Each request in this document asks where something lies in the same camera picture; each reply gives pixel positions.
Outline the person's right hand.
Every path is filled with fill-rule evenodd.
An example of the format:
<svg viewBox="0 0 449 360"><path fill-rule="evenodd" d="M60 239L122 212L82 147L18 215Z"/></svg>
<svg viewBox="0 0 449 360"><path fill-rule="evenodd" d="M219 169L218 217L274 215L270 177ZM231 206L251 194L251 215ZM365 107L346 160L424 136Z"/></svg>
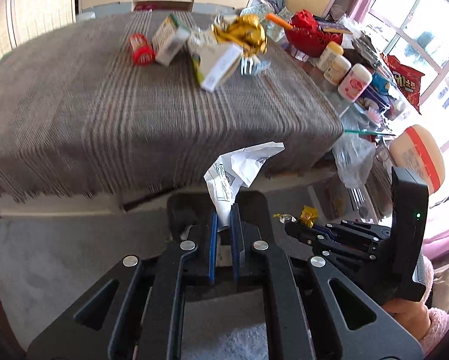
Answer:
<svg viewBox="0 0 449 360"><path fill-rule="evenodd" d="M422 301L413 302L395 298L384 303L382 308L418 341L428 333L431 326L429 309Z"/></svg>

